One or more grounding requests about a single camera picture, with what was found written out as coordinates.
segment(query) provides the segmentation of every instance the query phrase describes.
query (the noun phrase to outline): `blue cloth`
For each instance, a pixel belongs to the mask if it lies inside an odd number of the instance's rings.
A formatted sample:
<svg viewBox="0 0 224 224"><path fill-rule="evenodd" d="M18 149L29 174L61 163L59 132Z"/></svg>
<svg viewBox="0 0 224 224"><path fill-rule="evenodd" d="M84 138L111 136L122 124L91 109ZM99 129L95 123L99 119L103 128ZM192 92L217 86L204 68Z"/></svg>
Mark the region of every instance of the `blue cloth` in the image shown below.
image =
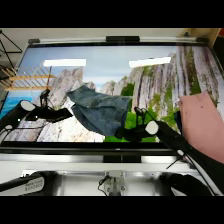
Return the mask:
<svg viewBox="0 0 224 224"><path fill-rule="evenodd" d="M71 108L75 117L89 131L114 136L124 127L130 97L97 93L85 85L67 96L75 103Z"/></svg>

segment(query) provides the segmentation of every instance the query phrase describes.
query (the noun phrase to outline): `sky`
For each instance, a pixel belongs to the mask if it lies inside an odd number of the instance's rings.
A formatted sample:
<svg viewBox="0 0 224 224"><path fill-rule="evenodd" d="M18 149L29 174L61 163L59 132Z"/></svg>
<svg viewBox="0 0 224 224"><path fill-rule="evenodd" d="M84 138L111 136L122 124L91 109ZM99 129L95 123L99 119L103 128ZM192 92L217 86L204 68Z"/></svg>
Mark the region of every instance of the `sky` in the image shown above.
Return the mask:
<svg viewBox="0 0 224 224"><path fill-rule="evenodd" d="M175 53L175 46L86 46L86 47L48 47L27 49L20 67L33 68L44 60L53 59L86 59L83 68L83 82L92 81L97 90L108 81L120 81L129 76L129 61L147 58L167 57ZM64 69L76 67L53 67L52 74L58 75ZM40 91L13 91L8 97L29 95L37 97Z"/></svg>

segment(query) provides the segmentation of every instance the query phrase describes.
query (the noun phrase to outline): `black border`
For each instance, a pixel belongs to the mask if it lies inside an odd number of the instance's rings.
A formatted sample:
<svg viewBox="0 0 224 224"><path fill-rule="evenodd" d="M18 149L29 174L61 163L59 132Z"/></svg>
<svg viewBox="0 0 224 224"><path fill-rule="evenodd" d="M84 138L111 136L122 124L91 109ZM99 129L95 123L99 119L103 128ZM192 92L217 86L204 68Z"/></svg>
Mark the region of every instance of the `black border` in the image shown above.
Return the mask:
<svg viewBox="0 0 224 224"><path fill-rule="evenodd" d="M82 46L206 46L204 43L181 42L88 42L88 43L49 43L29 44L28 48L42 47L82 47ZM177 156L175 151L167 150L163 143L80 143L80 142L20 142L4 141L0 153L37 155L135 155L135 156Z"/></svg>

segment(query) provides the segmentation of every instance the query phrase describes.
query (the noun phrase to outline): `blue water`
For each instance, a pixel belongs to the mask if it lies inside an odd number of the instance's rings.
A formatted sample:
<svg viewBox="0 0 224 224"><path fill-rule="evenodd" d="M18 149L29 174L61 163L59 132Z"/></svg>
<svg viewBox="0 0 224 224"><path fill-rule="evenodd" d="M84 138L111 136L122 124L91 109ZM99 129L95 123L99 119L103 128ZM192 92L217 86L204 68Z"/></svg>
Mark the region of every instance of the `blue water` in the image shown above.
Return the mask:
<svg viewBox="0 0 224 224"><path fill-rule="evenodd" d="M32 101L32 97L7 97L2 111L0 113L0 119L5 116L10 110L12 110L21 100Z"/></svg>

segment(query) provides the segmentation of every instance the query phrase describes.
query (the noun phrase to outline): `dark gray cloth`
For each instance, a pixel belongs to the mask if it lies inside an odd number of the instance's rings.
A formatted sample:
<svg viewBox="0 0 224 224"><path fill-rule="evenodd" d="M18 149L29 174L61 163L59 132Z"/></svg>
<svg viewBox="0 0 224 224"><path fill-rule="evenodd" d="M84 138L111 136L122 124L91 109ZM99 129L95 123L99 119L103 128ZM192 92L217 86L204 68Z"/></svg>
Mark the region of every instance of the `dark gray cloth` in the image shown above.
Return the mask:
<svg viewBox="0 0 224 224"><path fill-rule="evenodd" d="M124 127L130 97L97 93L85 85L67 96L75 103L75 117L89 131L114 136L118 128Z"/></svg>

